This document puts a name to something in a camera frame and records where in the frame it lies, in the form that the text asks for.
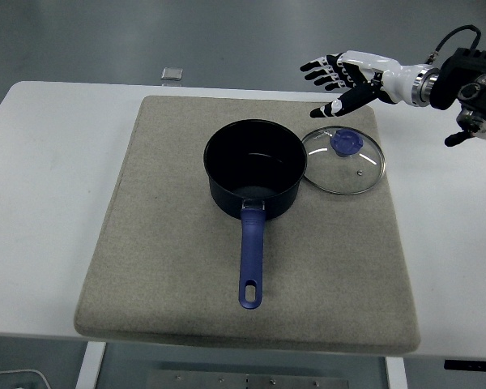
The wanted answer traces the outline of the white and black hand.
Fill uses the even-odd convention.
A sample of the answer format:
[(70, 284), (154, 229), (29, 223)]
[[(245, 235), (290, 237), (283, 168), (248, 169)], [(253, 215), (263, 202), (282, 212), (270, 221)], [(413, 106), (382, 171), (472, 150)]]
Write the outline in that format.
[(374, 100), (395, 105), (403, 101), (425, 107), (424, 81), (429, 65), (404, 66), (392, 58), (348, 50), (327, 54), (301, 66), (305, 79), (328, 92), (343, 89), (338, 98), (310, 112), (312, 118), (341, 117)]

